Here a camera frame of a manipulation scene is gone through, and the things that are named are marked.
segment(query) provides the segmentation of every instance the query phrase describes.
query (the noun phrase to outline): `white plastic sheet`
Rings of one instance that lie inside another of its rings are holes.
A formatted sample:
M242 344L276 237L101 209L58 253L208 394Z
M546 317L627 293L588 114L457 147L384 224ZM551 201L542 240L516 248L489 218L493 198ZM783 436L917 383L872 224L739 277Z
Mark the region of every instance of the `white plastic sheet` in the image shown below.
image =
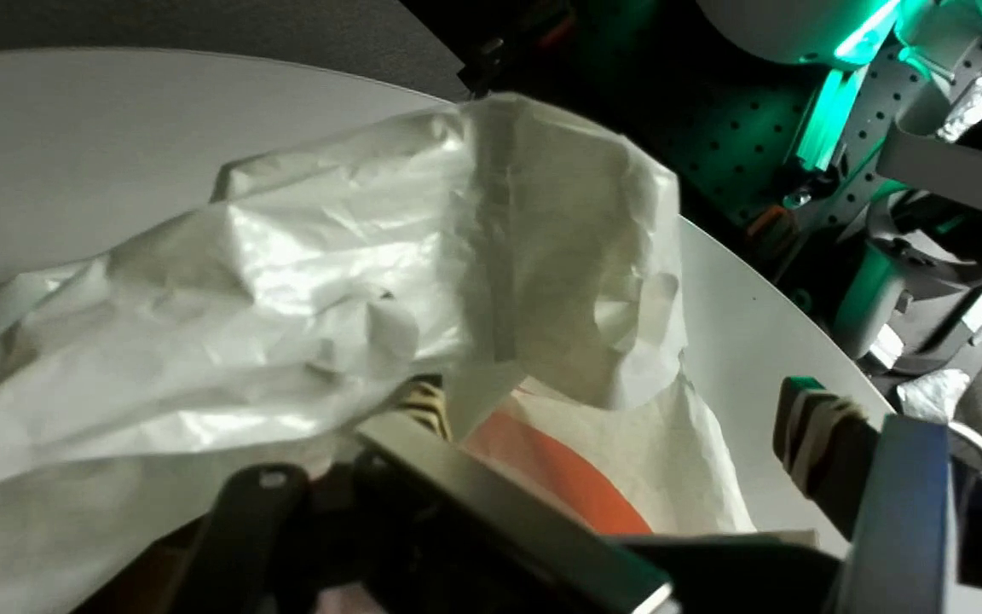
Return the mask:
M67 611L239 460L326 460L314 442L415 373L508 368L599 410L682 379L677 185L588 121L419 114L220 191L0 293L0 611Z

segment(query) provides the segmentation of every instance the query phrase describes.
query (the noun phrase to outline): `white surface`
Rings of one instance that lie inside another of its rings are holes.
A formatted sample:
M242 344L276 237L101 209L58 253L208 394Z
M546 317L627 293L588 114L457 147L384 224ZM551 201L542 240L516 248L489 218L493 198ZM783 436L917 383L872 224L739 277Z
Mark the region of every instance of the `white surface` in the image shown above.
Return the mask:
M425 95L301 64L159 55L0 55L0 277L110 248L208 198L215 169L366 127ZM783 375L816 375L884 414L851 363L769 285L682 224L690 375L716 410L759 530L825 520L769 458Z

